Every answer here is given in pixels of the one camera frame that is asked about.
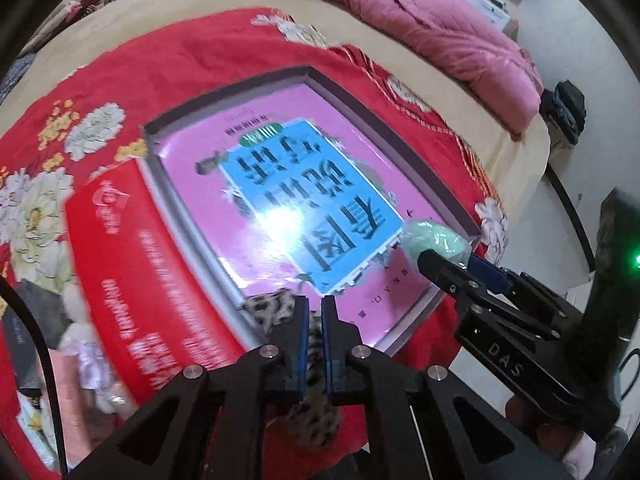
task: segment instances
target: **pink quilt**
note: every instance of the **pink quilt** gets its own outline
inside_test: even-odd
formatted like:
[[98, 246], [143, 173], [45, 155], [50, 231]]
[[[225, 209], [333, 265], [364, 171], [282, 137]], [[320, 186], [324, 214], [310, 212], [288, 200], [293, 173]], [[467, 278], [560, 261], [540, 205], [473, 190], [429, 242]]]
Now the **pink quilt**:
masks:
[[467, 83], [513, 133], [538, 113], [542, 80], [520, 47], [466, 0], [330, 0]]

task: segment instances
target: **red bedspread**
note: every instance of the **red bedspread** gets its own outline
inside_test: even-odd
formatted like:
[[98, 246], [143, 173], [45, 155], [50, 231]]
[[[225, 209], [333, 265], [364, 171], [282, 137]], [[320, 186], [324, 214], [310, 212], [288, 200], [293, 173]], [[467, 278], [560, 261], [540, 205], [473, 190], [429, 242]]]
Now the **red bedspread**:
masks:
[[[256, 21], [260, 15], [268, 23]], [[0, 211], [2, 274], [14, 285], [24, 278], [62, 294], [73, 280], [73, 268], [61, 211], [73, 190], [101, 166], [144, 156], [140, 126], [168, 108], [295, 65], [312, 65], [366, 104], [435, 170], [476, 220], [474, 205], [487, 196], [497, 198], [472, 150], [407, 88], [396, 82], [393, 90], [390, 74], [361, 51], [328, 48], [315, 30], [273, 9], [233, 10], [171, 25], [103, 54], [31, 105], [6, 133], [0, 140], [0, 188], [15, 189], [11, 196], [5, 194], [14, 203]], [[38, 189], [20, 187], [22, 168], [32, 184], [39, 183]], [[449, 364], [459, 349], [452, 338], [455, 322], [452, 302], [443, 301], [397, 355], [398, 361], [418, 368]], [[52, 478], [15, 421], [11, 375], [0, 336], [0, 428], [33, 478]], [[283, 471], [288, 479], [309, 478], [365, 442], [360, 408], [343, 410], [336, 439], [320, 451], [294, 449], [274, 424], [266, 432], [265, 478], [282, 478]]]

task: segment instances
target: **leopard print cloth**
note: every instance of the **leopard print cloth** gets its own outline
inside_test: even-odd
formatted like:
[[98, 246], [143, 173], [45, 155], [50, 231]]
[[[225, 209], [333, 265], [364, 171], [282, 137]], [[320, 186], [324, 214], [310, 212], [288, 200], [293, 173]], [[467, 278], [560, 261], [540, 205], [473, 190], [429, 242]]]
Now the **leopard print cloth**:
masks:
[[[274, 326], [291, 318], [296, 295], [288, 288], [246, 298], [249, 312], [268, 337]], [[317, 448], [331, 442], [340, 427], [340, 411], [329, 402], [324, 378], [322, 320], [319, 312], [309, 317], [309, 347], [306, 353], [305, 398], [289, 410], [286, 425], [300, 446]]]

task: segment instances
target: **white wall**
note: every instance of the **white wall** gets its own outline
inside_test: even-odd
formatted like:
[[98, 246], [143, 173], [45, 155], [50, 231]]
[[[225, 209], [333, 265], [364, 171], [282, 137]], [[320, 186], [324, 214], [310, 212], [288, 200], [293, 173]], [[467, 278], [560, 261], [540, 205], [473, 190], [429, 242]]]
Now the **white wall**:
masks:
[[600, 203], [611, 189], [623, 187], [640, 198], [640, 83], [578, 0], [507, 3], [520, 22], [518, 44], [530, 52], [545, 87], [569, 79], [585, 95], [587, 121], [580, 141], [553, 166], [595, 247]]

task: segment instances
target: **white flower pattern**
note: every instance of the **white flower pattern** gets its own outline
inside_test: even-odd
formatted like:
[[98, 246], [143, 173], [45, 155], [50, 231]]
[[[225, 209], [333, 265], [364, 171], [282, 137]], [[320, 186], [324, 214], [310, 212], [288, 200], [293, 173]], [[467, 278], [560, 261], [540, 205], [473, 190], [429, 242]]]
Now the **white flower pattern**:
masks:
[[286, 40], [292, 41], [293, 43], [302, 43], [324, 49], [331, 47], [327, 38], [320, 34], [315, 27], [311, 25], [300, 25], [299, 23], [285, 20], [280, 16], [258, 14], [258, 16], [251, 20], [251, 24], [275, 25]]
[[64, 168], [43, 171], [30, 181], [16, 206], [9, 248], [17, 281], [29, 280], [59, 292], [70, 279], [66, 242], [57, 238], [64, 232], [62, 205], [73, 193], [72, 181]]
[[405, 85], [402, 81], [400, 81], [397, 77], [391, 75], [386, 80], [386, 85], [389, 89], [401, 98], [406, 103], [411, 103], [416, 105], [420, 110], [424, 113], [428, 114], [431, 112], [431, 107], [425, 103], [422, 98], [414, 93], [407, 85]]
[[476, 204], [476, 213], [480, 217], [482, 237], [480, 241], [488, 246], [484, 258], [497, 265], [507, 248], [509, 223], [495, 198], [488, 196], [484, 203]]
[[0, 189], [0, 244], [8, 243], [17, 225], [17, 207], [29, 188], [31, 177], [26, 168], [20, 168], [6, 178]]
[[71, 154], [74, 162], [82, 160], [87, 153], [97, 152], [118, 134], [125, 119], [124, 110], [116, 103], [96, 108], [71, 129], [65, 138], [65, 152]]

